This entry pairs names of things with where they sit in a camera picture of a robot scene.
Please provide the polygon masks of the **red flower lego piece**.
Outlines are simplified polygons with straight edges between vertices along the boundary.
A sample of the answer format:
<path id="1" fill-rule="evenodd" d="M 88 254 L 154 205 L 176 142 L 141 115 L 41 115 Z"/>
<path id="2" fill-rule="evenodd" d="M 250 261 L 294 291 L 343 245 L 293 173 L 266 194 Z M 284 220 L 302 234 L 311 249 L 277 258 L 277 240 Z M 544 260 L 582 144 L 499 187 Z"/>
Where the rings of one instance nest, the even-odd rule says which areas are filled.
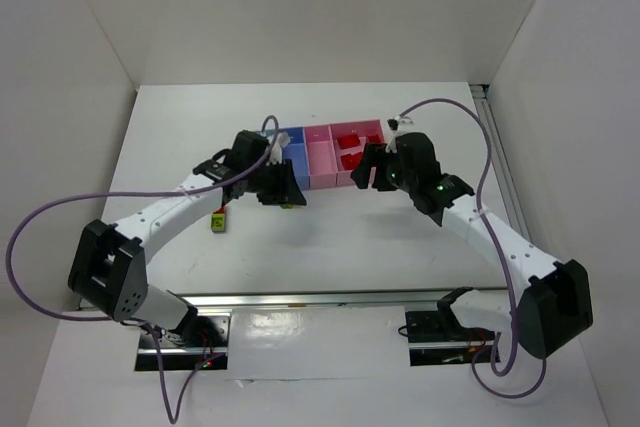
<path id="1" fill-rule="evenodd" d="M 363 156 L 362 152 L 342 154 L 339 157 L 341 170 L 342 171 L 354 170 L 360 164 L 362 156 Z"/>

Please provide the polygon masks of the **lime green lego brick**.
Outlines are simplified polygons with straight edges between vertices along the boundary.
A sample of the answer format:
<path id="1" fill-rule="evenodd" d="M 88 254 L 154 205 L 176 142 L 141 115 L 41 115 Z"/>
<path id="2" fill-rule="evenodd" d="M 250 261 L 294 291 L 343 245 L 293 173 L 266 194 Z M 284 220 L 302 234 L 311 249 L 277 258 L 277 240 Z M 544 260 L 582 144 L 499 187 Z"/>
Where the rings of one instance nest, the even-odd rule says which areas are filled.
<path id="1" fill-rule="evenodd" d="M 223 212 L 212 213 L 210 229 L 213 233 L 224 233 L 226 231 L 226 214 Z"/>

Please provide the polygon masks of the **red lego plate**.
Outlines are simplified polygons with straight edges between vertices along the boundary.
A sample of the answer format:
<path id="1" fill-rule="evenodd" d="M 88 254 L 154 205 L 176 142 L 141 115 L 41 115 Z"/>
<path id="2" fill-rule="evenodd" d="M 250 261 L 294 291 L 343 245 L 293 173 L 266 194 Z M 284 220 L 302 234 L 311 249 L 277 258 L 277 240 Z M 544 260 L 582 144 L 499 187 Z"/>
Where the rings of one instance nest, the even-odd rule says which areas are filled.
<path id="1" fill-rule="evenodd" d="M 385 141 L 380 134 L 374 133 L 374 134 L 366 135 L 366 143 L 367 144 L 384 144 Z"/>

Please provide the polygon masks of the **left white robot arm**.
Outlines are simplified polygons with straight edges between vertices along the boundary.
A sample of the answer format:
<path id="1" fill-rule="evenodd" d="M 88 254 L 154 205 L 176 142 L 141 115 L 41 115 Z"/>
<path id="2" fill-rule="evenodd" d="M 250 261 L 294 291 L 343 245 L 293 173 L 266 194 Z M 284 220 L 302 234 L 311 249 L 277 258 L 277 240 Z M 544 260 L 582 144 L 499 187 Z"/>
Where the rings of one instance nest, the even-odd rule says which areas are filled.
<path id="1" fill-rule="evenodd" d="M 82 231 L 68 278 L 70 289 L 116 322 L 140 320 L 178 331 L 197 317 L 184 298 L 152 286 L 147 266 L 201 218 L 245 194 L 266 206 L 303 206 L 306 199 L 283 150 L 288 133 L 265 137 L 243 130 L 231 148 L 200 163 L 173 191 L 111 224 Z"/>

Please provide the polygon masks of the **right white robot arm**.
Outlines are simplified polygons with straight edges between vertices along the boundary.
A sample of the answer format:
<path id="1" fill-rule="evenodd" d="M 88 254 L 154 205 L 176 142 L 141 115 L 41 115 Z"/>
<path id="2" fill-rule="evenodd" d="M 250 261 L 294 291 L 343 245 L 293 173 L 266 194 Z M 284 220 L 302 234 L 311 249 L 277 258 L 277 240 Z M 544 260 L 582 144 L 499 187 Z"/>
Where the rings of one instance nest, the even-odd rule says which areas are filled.
<path id="1" fill-rule="evenodd" d="M 540 250 L 491 212 L 460 177 L 442 172 L 431 140 L 407 133 L 368 143 L 351 178 L 360 189 L 403 191 L 420 213 L 502 270 L 507 293 L 458 289 L 441 302 L 462 327 L 511 330 L 532 357 L 546 359 L 593 324 L 588 273 Z"/>

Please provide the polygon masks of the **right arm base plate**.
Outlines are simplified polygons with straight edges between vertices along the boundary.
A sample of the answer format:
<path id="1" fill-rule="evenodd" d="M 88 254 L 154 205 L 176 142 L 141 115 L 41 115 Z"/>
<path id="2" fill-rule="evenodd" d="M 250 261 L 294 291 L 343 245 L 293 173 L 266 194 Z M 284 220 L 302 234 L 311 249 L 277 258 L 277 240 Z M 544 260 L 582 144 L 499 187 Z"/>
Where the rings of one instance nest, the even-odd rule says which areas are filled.
<path id="1" fill-rule="evenodd" d="M 436 311 L 407 311 L 405 324 L 397 329 L 408 342 L 411 367 L 490 362 L 495 333 L 484 329 L 455 327 L 447 330 Z"/>

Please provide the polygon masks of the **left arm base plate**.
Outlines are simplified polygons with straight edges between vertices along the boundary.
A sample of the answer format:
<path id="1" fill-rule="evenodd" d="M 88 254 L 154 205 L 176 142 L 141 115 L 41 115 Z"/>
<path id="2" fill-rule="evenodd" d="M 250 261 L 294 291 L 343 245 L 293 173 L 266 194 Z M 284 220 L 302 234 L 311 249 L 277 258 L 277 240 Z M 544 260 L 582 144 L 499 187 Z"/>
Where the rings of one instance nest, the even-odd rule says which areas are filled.
<path id="1" fill-rule="evenodd" d="M 143 330 L 139 337 L 134 370 L 157 372 L 158 354 L 165 371 L 188 372 L 202 363 L 203 371 L 226 370 L 231 313 L 213 311 L 204 315 L 188 340 L 182 340 L 166 329 L 154 327 L 153 335 Z"/>

